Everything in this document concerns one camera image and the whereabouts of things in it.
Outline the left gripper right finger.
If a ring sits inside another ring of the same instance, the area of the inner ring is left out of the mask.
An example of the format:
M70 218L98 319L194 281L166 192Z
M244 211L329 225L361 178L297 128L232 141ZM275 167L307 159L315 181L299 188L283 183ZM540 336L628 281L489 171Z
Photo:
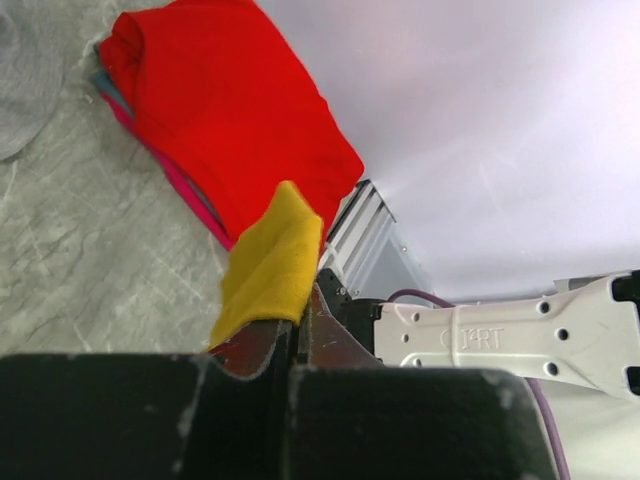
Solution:
M289 380L293 479L546 479L524 384L496 370L387 367L314 289Z

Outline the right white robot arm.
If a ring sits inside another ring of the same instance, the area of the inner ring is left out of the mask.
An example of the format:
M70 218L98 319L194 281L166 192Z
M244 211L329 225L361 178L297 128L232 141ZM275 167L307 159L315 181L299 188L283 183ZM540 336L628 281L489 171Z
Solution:
M354 299L317 277L330 312L389 366L501 369L639 399L639 274L602 277L540 299L433 308Z

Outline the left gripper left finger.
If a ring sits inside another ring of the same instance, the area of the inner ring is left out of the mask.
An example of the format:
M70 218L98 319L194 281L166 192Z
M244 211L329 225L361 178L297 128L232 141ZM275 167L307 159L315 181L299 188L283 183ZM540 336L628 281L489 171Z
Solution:
M272 479L290 325L203 354L1 360L5 479Z

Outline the bright yellow sock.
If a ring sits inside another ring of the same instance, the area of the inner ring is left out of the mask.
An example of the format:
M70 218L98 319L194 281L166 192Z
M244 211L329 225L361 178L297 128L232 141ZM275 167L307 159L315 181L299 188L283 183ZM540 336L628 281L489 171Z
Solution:
M300 323L316 276L322 234L323 220L295 184L280 183L265 213L230 252L211 348L255 321Z

